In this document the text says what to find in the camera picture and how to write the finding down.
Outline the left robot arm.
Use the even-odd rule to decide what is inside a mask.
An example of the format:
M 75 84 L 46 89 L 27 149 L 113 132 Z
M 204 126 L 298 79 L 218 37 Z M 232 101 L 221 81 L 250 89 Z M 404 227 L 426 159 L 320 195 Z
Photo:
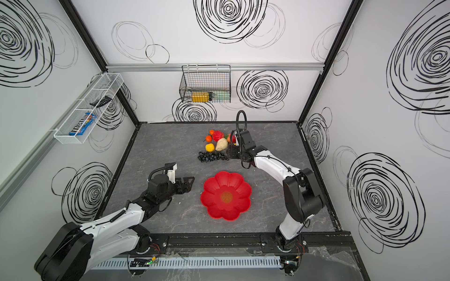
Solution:
M 125 252 L 145 254 L 152 248 L 142 222 L 159 213 L 162 203 L 191 191 L 194 177 L 168 171 L 151 176 L 148 188 L 122 209 L 84 224 L 68 222 L 57 232 L 34 265 L 43 281 L 78 281 L 98 264 Z

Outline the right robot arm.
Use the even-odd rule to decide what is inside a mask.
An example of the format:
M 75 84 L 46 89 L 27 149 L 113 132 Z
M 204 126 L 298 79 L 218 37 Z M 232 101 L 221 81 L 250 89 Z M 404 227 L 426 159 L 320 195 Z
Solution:
M 293 249 L 307 223 L 326 206 L 315 173 L 287 164 L 266 147 L 257 146 L 250 132 L 240 128 L 232 131 L 227 154 L 243 165 L 263 170 L 282 186 L 287 215 L 276 228 L 275 240 L 281 251 Z

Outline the red flower shaped bowl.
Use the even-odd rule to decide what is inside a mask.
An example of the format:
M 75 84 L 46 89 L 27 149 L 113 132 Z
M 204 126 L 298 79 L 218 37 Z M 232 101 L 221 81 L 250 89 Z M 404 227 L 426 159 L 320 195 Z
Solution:
M 235 221 L 250 209 L 251 194 L 241 174 L 221 171 L 204 182 L 200 201 L 210 217 Z

